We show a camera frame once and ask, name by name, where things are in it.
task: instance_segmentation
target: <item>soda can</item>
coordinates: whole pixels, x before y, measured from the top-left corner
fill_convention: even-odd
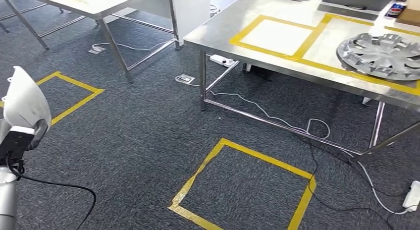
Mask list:
[[[400,16],[401,12],[405,8],[406,8],[406,5],[404,3],[395,3],[388,10],[388,12],[386,13],[386,16],[391,17],[391,18],[398,18],[398,16]]]

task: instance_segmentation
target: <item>black cable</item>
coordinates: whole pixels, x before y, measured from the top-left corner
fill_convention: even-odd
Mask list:
[[[334,210],[334,211],[337,211],[337,212],[348,212],[348,211],[353,211],[353,210],[360,210],[360,209],[362,209],[362,210],[369,210],[369,211],[372,211],[372,212],[374,212],[376,215],[378,215],[387,225],[388,225],[388,227],[391,229],[391,230],[394,230],[394,228],[392,227],[392,225],[390,225],[389,224],[389,222],[388,222],[388,220],[386,220],[385,218],[383,218],[382,217],[382,215],[380,215],[377,211],[375,211],[375,210],[373,210],[373,209],[371,209],[371,208],[365,208],[365,207],[356,207],[356,208],[350,208],[350,209],[338,209],[338,208],[335,208],[335,207],[332,207],[332,206],[330,206],[330,205],[328,205],[328,204],[325,204],[322,200],[320,200],[316,195],[315,195],[315,193],[311,190],[311,185],[310,185],[310,182],[312,181],[312,178],[315,176],[315,173],[318,171],[318,161],[315,159],[315,156],[314,156],[314,149],[313,149],[313,146],[312,146],[312,143],[311,143],[311,141],[309,140],[309,145],[310,145],[310,147],[311,147],[311,156],[312,156],[312,159],[314,160],[314,162],[315,162],[315,170],[314,170],[314,172],[312,173],[312,176],[311,176],[311,178],[309,179],[309,181],[308,181],[308,189],[309,189],[309,191],[312,193],[312,196],[320,203],[320,204],[322,204],[323,206],[325,206],[325,207],[327,207],[327,208],[329,208],[329,209],[332,209],[332,210]]]
[[[414,205],[412,205],[412,206],[409,206],[409,207],[407,207],[406,209],[408,209],[408,208],[411,208],[411,207],[414,207],[414,206],[418,206],[418,204],[414,204]],[[395,214],[389,214],[389,216],[386,218],[386,222],[389,224],[389,225],[391,225],[391,223],[389,222],[389,220],[391,219],[391,217],[392,216],[394,216]]]
[[[322,151],[324,151],[324,152],[326,152],[326,153],[328,153],[329,155],[331,155],[331,156],[333,156],[334,158],[336,158],[336,159],[338,159],[338,160],[340,160],[341,162],[343,162],[343,163],[345,163],[345,164],[347,164],[348,166],[350,166],[358,175],[360,175],[361,177],[362,177],[362,179],[368,184],[368,186],[369,186],[369,188],[372,188],[372,186],[370,185],[370,183],[369,183],[369,181],[366,179],[366,177],[365,177],[365,175],[364,174],[362,174],[353,164],[351,164],[348,160],[346,161],[346,160],[343,160],[343,159],[341,159],[341,158],[339,158],[338,156],[336,156],[336,155],[334,155],[333,153],[331,153],[331,152],[329,152],[329,151],[327,151],[326,149],[324,149],[324,148],[321,148],[321,147],[319,147],[319,146],[316,146],[316,145],[314,145],[314,144],[312,144],[312,143],[310,143],[310,142],[307,142],[307,141],[305,141],[304,139],[302,139],[302,138],[300,138],[297,134],[295,135],[299,140],[301,140],[302,142],[305,142],[306,144],[308,144],[308,145],[311,145],[312,147],[315,147],[315,148],[317,148],[317,149],[320,149],[320,150],[322,150]],[[408,191],[407,192],[403,192],[403,193],[399,193],[399,194],[388,194],[388,193],[386,193],[386,192],[384,192],[384,191],[381,191],[381,190],[379,190],[379,189],[377,189],[376,187],[373,187],[373,189],[375,189],[375,191],[377,191],[377,192],[379,192],[379,193],[381,193],[381,194],[383,194],[383,195],[385,195],[385,196],[388,196],[388,197],[401,197],[401,196],[405,196],[405,195],[407,195],[407,193],[408,193]]]
[[[86,191],[88,191],[88,192],[90,192],[91,194],[92,194],[92,196],[93,196],[93,202],[92,202],[92,205],[91,205],[91,207],[90,207],[90,209],[89,209],[89,211],[88,211],[88,213],[86,214],[86,216],[84,217],[84,219],[82,220],[82,222],[79,224],[79,226],[76,228],[76,230],[79,230],[80,229],[80,227],[84,224],[84,222],[86,221],[86,219],[89,217],[89,215],[91,214],[91,212],[92,212],[92,210],[93,210],[93,208],[95,207],[95,204],[96,204],[96,193],[93,191],[93,190],[91,190],[91,189],[89,189],[89,188],[86,188],[86,187],[83,187],[83,186],[79,186],[79,185],[75,185],[75,184],[64,184],[64,183],[56,183],[56,182],[49,182],[49,181],[45,181],[45,180],[39,180],[39,179],[35,179],[35,178],[32,178],[32,177],[29,177],[29,176],[26,176],[26,175],[23,175],[23,174],[21,174],[21,173],[19,173],[19,172],[17,172],[11,165],[10,165],[10,156],[11,156],[11,152],[9,152],[9,154],[8,154],[8,156],[7,156],[7,158],[6,158],[6,164],[7,164],[7,167],[9,167],[9,169],[10,169],[10,171],[13,173],[13,174],[15,174],[16,176],[18,176],[18,177],[21,177],[21,178],[24,178],[24,179],[27,179],[27,180],[31,180],[31,181],[35,181],[35,182],[39,182],[39,183],[44,183],[44,184],[51,184],[51,185],[59,185],[59,186],[66,186],[66,187],[72,187],[72,188],[78,188],[78,189],[83,189],[83,190],[86,190]]]

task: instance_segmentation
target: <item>white power strip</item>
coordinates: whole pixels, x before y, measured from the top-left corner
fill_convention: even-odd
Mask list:
[[[226,66],[226,67],[231,67],[235,63],[234,60],[227,59],[227,58],[219,56],[219,55],[211,55],[210,60],[216,62],[217,64]]]
[[[420,182],[415,180],[411,184],[411,190],[408,192],[406,199],[404,200],[403,207],[407,208],[408,212],[417,210],[417,206],[420,204]]]

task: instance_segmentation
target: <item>yellow tape square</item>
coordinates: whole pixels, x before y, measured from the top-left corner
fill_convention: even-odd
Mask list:
[[[76,85],[80,88],[89,90],[90,92],[92,92],[92,94],[90,94],[88,97],[82,99],[81,101],[79,101],[77,104],[73,105],[72,107],[70,107],[69,109],[67,109],[66,111],[62,112],[61,114],[59,114],[58,116],[54,117],[51,120],[51,125],[56,124],[58,121],[62,120],[64,117],[66,117],[67,115],[71,114],[72,112],[76,111],[76,109],[80,108],[82,105],[86,104],[87,102],[89,102],[91,99],[93,99],[94,97],[96,97],[97,95],[99,95],[100,93],[102,93],[103,89],[98,89],[95,88],[93,86],[87,85],[85,83],[82,83],[80,81],[77,81],[75,79],[72,79],[68,76],[62,75],[61,72],[56,71],[44,78],[42,78],[41,80],[39,80],[38,82],[36,82],[37,85],[41,85],[51,79],[53,79],[54,77],[59,78],[61,80],[64,80],[70,84]],[[4,103],[3,101],[0,101],[0,107],[3,107]]]
[[[262,21],[267,20],[267,19],[271,20],[271,21],[276,21],[276,22],[280,22],[280,23],[294,25],[294,26],[301,27],[301,28],[311,29],[312,32],[305,39],[305,41],[302,43],[302,45],[298,48],[298,50],[293,55],[287,55],[287,54],[284,54],[284,53],[279,53],[279,52],[276,52],[276,51],[264,49],[264,48],[261,48],[261,47],[255,46],[255,45],[251,45],[251,44],[248,44],[248,43],[245,43],[245,42],[242,41],[251,31],[253,31],[257,26],[259,26]],[[355,73],[355,72],[352,72],[352,71],[347,71],[347,70],[332,67],[332,66],[329,66],[329,65],[326,65],[326,64],[318,63],[316,61],[304,59],[303,57],[306,54],[306,52],[311,48],[311,46],[314,44],[316,39],[324,31],[324,29],[326,28],[326,26],[328,25],[328,23],[332,19],[342,19],[342,20],[355,22],[355,23],[358,23],[358,24],[369,25],[369,26],[374,25],[371,22],[358,20],[358,19],[354,19],[354,18],[349,18],[349,17],[345,17],[345,16],[340,16],[340,15],[336,15],[336,14],[330,14],[330,13],[326,13],[324,18],[321,20],[321,22],[316,27],[311,27],[311,26],[308,26],[308,25],[305,25],[305,24],[299,24],[299,23],[294,23],[294,22],[291,22],[291,21],[277,19],[277,18],[274,18],[274,17],[260,15],[253,22],[251,22],[247,27],[245,27],[238,34],[233,36],[229,40],[229,43],[233,44],[233,45],[236,45],[236,46],[243,47],[243,48],[247,48],[247,49],[250,49],[250,50],[254,50],[254,51],[257,51],[257,52],[272,55],[272,56],[275,56],[275,57],[292,60],[294,62],[309,65],[309,66],[312,66],[312,67],[315,67],[315,68],[323,69],[323,70],[334,72],[334,73],[337,73],[337,74],[350,76],[350,77],[357,78],[357,79],[367,81],[367,82],[370,82],[370,83],[383,85],[383,86],[386,86],[386,87],[389,87],[389,88],[392,88],[392,89],[395,89],[395,90],[398,90],[398,91],[401,91],[401,92],[404,92],[404,93],[417,95],[417,96],[420,95],[420,80],[416,82],[415,87],[409,87],[409,86],[406,86],[406,85],[394,83],[392,81],[388,81],[388,80],[384,80],[384,79],[380,79],[380,78],[375,78],[375,77],[371,77],[371,76],[366,76],[366,75],[358,74],[358,73]],[[393,27],[386,27],[386,26],[384,28],[387,29],[387,30],[394,31],[394,32],[405,33],[405,34],[414,35],[414,36],[420,36],[420,33],[414,32],[414,31],[409,31],[409,30],[404,30],[404,29],[399,29],[399,28],[393,28]]]
[[[286,169],[294,174],[297,174],[299,176],[302,176],[306,179],[309,179],[310,182],[305,188],[305,191],[301,197],[301,201],[298,204],[298,207],[295,210],[295,213],[293,214],[292,220],[289,223],[288,230],[297,230],[299,227],[299,224],[302,221],[303,215],[306,211],[306,208],[309,205],[309,202],[312,198],[312,191],[316,188],[316,181],[315,177],[312,176],[312,174],[303,171],[299,168],[296,168],[292,165],[289,165],[285,162],[282,162],[280,160],[277,160],[275,158],[269,157],[267,155],[264,155],[262,153],[259,153],[257,151],[251,150],[247,147],[241,146],[239,144],[236,144],[234,142],[231,142],[225,138],[221,138],[220,141],[216,144],[216,146],[210,151],[210,153],[206,156],[204,161],[199,166],[198,170],[194,173],[194,175],[184,184],[184,186],[179,190],[179,192],[175,195],[175,197],[172,200],[172,205],[168,207],[168,209],[176,212],[177,214],[183,216],[184,218],[193,221],[195,224],[201,226],[204,229],[207,230],[221,230],[222,228],[203,219],[202,217],[194,214],[193,212],[179,206],[181,201],[184,199],[184,197],[187,195],[188,191],[190,191],[195,179],[197,178],[197,175],[203,171],[204,167],[221,151],[221,149],[224,146],[231,147],[233,149],[236,149],[238,151],[244,152],[248,155],[251,155],[253,157],[259,158],[263,161],[266,161],[268,163],[271,163],[273,165],[276,165],[280,168]]]

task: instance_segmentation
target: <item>floor outlet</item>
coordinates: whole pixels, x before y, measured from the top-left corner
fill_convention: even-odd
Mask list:
[[[99,53],[101,53],[101,52],[103,52],[105,50],[106,50],[106,48],[94,47],[94,48],[90,49],[89,52],[90,53],[93,53],[93,54],[99,54]]]

